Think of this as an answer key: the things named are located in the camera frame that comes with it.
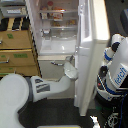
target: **cable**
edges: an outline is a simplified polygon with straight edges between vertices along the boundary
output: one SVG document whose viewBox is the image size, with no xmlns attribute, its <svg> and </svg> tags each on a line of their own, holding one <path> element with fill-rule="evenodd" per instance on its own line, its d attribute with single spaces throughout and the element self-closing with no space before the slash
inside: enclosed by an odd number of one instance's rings
<svg viewBox="0 0 128 128">
<path fill-rule="evenodd" d="M 121 127 L 121 122 L 122 122 L 122 109 L 123 109 L 123 103 L 124 103 L 124 99 L 126 97 L 126 95 L 128 94 L 128 92 L 125 93 L 123 99 L 122 99 L 122 103 L 121 103 L 121 117 L 120 117 L 120 124 L 119 124 L 119 128 Z"/>
</svg>

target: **wooden cabinet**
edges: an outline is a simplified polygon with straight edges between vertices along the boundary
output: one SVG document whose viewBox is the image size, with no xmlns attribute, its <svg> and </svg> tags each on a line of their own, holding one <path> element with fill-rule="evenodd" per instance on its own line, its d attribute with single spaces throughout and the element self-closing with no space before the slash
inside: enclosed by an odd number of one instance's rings
<svg viewBox="0 0 128 128">
<path fill-rule="evenodd" d="M 9 19 L 7 31 L 0 32 L 0 77 L 10 73 L 40 76 L 30 30 L 12 31 L 13 21 Z"/>
</svg>

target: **drawer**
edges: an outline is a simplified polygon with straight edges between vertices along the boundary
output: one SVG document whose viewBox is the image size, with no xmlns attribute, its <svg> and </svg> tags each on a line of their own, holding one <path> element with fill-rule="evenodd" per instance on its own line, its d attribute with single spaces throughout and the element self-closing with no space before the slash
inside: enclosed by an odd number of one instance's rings
<svg viewBox="0 0 128 128">
<path fill-rule="evenodd" d="M 27 50 L 0 50 L 1 66 L 29 66 L 35 65 L 31 49 Z"/>
<path fill-rule="evenodd" d="M 34 66 L 21 66 L 21 67 L 0 67 L 0 77 L 10 73 L 16 73 L 23 76 L 39 75 L 36 65 Z"/>
<path fill-rule="evenodd" d="M 31 48 L 27 30 L 0 32 L 0 49 L 27 49 Z"/>
</svg>

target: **label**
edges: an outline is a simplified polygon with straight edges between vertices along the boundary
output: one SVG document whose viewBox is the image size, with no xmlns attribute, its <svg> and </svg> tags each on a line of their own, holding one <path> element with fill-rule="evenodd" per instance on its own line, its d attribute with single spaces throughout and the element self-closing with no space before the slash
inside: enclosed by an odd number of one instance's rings
<svg viewBox="0 0 128 128">
<path fill-rule="evenodd" d="M 13 68 L 9 68 L 9 70 L 13 70 Z"/>
<path fill-rule="evenodd" d="M 1 55 L 1 58 L 6 58 L 6 56 L 5 55 Z"/>
<path fill-rule="evenodd" d="M 13 39 L 13 35 L 12 34 L 7 34 L 9 39 Z"/>
<path fill-rule="evenodd" d="M 28 58 L 28 55 L 23 53 L 23 54 L 13 54 L 14 58 Z"/>
<path fill-rule="evenodd" d="M 7 10 L 7 12 L 8 12 L 9 14 L 20 14 L 20 13 L 21 13 L 21 10 L 20 10 L 20 9 Z"/>
<path fill-rule="evenodd" d="M 117 87 L 120 87 L 128 74 L 128 67 L 120 64 L 112 80 Z"/>
</svg>

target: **shelf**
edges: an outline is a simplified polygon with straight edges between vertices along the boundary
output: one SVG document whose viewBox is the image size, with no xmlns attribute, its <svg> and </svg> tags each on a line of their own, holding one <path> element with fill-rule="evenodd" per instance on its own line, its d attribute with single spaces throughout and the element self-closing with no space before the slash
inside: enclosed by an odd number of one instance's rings
<svg viewBox="0 0 128 128">
<path fill-rule="evenodd" d="M 39 13 L 73 13 L 78 12 L 77 9 L 70 10 L 40 10 Z"/>
<path fill-rule="evenodd" d="M 64 20 L 77 20 L 78 17 L 64 17 L 62 20 L 56 20 L 53 17 L 48 19 L 42 19 L 42 20 L 51 20 L 51 21 L 64 21 Z"/>
<path fill-rule="evenodd" d="M 76 30 L 77 29 L 77 25 L 73 25 L 73 26 L 69 26 L 69 27 L 51 27 L 51 30 Z"/>
</svg>

